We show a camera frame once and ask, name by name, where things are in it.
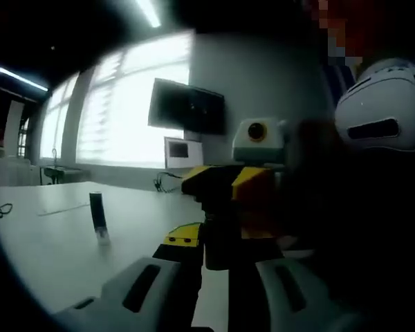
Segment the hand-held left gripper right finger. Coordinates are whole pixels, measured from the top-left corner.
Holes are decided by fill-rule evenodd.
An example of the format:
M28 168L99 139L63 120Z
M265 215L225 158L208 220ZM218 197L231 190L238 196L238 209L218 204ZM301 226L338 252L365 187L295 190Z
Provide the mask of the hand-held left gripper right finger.
M242 239L229 265L229 331L361 331L363 315L272 239Z

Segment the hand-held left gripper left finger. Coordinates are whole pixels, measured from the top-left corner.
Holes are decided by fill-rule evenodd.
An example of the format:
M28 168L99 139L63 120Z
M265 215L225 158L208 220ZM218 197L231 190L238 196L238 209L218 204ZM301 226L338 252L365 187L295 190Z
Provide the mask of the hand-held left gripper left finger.
M193 331L202 284L203 224L169 232L150 257L107 281L99 297L60 313L64 331Z

